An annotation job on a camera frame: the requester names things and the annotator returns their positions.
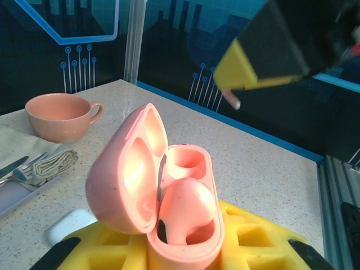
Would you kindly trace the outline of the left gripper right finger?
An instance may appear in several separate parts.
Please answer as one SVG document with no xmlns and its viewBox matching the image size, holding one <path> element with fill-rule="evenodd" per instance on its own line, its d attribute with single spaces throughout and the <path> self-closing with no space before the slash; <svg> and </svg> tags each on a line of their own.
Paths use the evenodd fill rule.
<svg viewBox="0 0 360 270">
<path fill-rule="evenodd" d="M 303 236 L 220 201 L 224 241 L 219 269 L 333 269 Z"/>
</svg>

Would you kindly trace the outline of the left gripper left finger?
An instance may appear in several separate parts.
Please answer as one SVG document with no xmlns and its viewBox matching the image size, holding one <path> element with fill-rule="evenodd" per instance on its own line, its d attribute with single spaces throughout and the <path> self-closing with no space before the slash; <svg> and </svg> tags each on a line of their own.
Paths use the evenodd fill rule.
<svg viewBox="0 0 360 270">
<path fill-rule="evenodd" d="M 147 269 L 147 238 L 95 222 L 66 236 L 31 269 Z"/>
</svg>

